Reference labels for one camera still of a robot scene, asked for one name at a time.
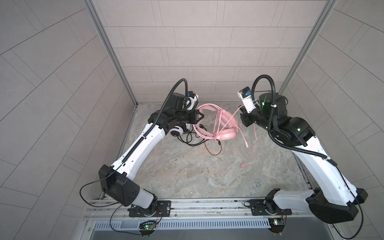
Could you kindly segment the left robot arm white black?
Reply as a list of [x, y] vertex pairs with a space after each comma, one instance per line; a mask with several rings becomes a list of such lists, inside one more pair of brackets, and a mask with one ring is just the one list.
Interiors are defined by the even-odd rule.
[[98, 182], [103, 193], [124, 207], [133, 205], [144, 215], [152, 216], [158, 209], [158, 198], [136, 184], [134, 178], [146, 157], [167, 134], [180, 136], [191, 132], [193, 125], [203, 119], [197, 104], [198, 95], [188, 90], [187, 80], [177, 81], [130, 148], [111, 166], [100, 168]]

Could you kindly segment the white black headphones with cable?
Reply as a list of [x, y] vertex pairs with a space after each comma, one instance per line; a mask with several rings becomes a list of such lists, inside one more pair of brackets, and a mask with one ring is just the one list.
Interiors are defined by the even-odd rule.
[[177, 139], [190, 146], [190, 147], [197, 147], [197, 146], [200, 146], [200, 145], [204, 145], [206, 150], [208, 151], [208, 153], [212, 156], [218, 156], [222, 150], [223, 150], [223, 146], [221, 144], [221, 142], [218, 140], [218, 145], [220, 146], [220, 151], [217, 153], [217, 154], [213, 154], [209, 149], [208, 149], [208, 146], [207, 146], [207, 141], [208, 139], [204, 139], [202, 137], [200, 137], [195, 131], [194, 131], [194, 128], [193, 128], [193, 125], [192, 124], [183, 124], [183, 125], [180, 125], [180, 126], [175, 126], [174, 128], [172, 128], [170, 130], [170, 134], [173, 136], [173, 137], [177, 137]]

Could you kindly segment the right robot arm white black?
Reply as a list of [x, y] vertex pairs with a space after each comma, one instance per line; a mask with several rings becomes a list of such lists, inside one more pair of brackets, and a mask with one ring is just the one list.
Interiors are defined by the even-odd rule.
[[276, 92], [269, 75], [258, 76], [252, 87], [240, 90], [238, 96], [243, 102], [240, 107], [243, 125], [255, 124], [266, 130], [276, 145], [293, 152], [319, 185], [309, 191], [275, 188], [263, 203], [249, 201], [246, 207], [273, 216], [269, 220], [271, 232], [281, 233], [293, 210], [310, 212], [331, 225], [353, 221], [363, 212], [361, 205], [368, 198], [366, 190], [347, 180], [306, 120], [288, 116], [288, 99]]

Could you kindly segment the pink headphones with cable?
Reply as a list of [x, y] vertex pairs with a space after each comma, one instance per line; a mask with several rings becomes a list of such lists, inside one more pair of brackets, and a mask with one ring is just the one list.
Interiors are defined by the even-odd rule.
[[244, 105], [241, 105], [238, 107], [238, 109], [235, 111], [234, 114], [231, 114], [230, 112], [226, 111], [225, 109], [219, 107], [215, 104], [203, 104], [199, 107], [197, 107], [197, 110], [200, 110], [203, 112], [203, 110], [209, 110], [212, 112], [216, 112], [216, 118], [215, 118], [215, 124], [214, 124], [214, 130], [212, 133], [208, 132], [207, 130], [204, 130], [203, 127], [200, 127], [198, 124], [193, 125], [194, 131], [202, 138], [213, 140], [213, 141], [224, 141], [224, 140], [230, 140], [237, 136], [238, 133], [241, 133], [245, 145], [248, 148], [248, 142], [245, 138], [245, 135], [243, 134], [242, 130], [239, 127], [238, 120], [235, 118], [235, 114], [243, 107]]

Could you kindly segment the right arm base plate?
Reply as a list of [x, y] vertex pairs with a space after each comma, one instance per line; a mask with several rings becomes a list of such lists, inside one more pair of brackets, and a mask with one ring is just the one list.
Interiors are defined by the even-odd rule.
[[252, 199], [244, 203], [244, 206], [251, 209], [253, 216], [289, 216], [291, 209], [280, 209], [272, 200]]

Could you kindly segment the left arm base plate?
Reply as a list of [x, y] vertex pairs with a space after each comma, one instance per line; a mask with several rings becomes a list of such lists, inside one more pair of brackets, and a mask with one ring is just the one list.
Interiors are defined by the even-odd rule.
[[139, 206], [131, 206], [131, 208], [128, 209], [129, 217], [169, 217], [171, 204], [171, 201], [156, 201], [155, 203], [152, 203], [148, 209], [144, 209]]

